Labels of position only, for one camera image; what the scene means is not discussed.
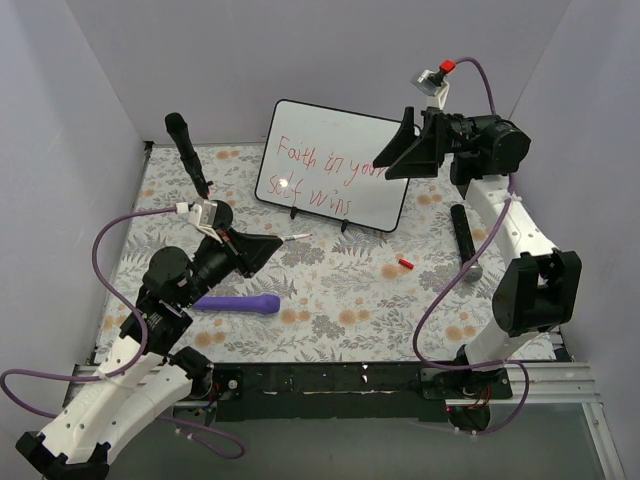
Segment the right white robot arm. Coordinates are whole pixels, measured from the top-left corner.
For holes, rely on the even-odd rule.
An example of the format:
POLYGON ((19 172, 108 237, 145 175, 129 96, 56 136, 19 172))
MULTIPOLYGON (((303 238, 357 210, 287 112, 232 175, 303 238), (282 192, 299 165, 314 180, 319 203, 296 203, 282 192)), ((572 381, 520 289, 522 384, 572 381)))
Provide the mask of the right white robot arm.
POLYGON ((512 176, 527 156, 531 140, 513 122, 496 114, 465 117, 435 107, 405 109, 400 126, 373 165, 388 180, 437 176, 450 156, 450 181, 490 227, 506 270, 492 297, 493 318, 449 364, 426 361, 426 394, 475 397, 500 383, 513 354, 538 335, 568 322, 582 262, 562 251, 537 227, 514 193, 512 176))

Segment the red whiteboard marker pen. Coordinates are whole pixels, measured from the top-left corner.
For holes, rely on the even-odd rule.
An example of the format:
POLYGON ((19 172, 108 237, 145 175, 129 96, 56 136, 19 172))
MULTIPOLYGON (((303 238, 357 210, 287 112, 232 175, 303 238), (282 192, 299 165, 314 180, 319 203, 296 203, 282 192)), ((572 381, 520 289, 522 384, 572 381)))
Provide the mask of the red whiteboard marker pen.
POLYGON ((309 238, 311 236, 312 236, 311 233, 303 233, 303 234, 293 234, 293 235, 282 236, 280 237, 280 239, 283 242, 291 242, 291 241, 297 241, 297 240, 309 238))

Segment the white whiteboard black frame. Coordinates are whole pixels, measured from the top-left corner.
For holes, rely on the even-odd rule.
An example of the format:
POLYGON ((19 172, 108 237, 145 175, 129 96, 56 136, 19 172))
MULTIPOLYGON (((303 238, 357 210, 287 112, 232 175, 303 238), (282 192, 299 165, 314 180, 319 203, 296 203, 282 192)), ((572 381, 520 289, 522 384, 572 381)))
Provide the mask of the white whiteboard black frame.
POLYGON ((398 226, 408 181, 387 180, 373 161, 399 127, 396 120, 281 99, 255 197, 390 233, 398 226))

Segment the red marker cap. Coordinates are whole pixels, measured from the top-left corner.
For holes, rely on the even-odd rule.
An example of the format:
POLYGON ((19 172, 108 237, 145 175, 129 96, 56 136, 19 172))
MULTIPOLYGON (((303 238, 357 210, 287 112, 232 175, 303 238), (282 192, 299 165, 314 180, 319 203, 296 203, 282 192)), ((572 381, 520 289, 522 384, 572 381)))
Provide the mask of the red marker cap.
POLYGON ((409 269, 409 270, 413 270, 415 268, 413 263, 409 262, 408 260, 406 260, 404 258, 400 258, 398 260, 398 264, 401 265, 404 268, 409 269))

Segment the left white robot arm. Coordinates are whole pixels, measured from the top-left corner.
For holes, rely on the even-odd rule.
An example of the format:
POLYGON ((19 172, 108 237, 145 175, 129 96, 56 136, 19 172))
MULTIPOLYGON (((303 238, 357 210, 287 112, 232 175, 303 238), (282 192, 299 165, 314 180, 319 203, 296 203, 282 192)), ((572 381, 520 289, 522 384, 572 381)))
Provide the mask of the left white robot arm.
POLYGON ((229 274, 254 276, 283 245, 278 236, 222 230, 193 256, 158 250, 132 315, 74 399, 17 451, 47 479, 103 479, 119 451, 174 402, 205 398, 213 365, 191 347, 171 350, 192 323, 187 310, 229 274))

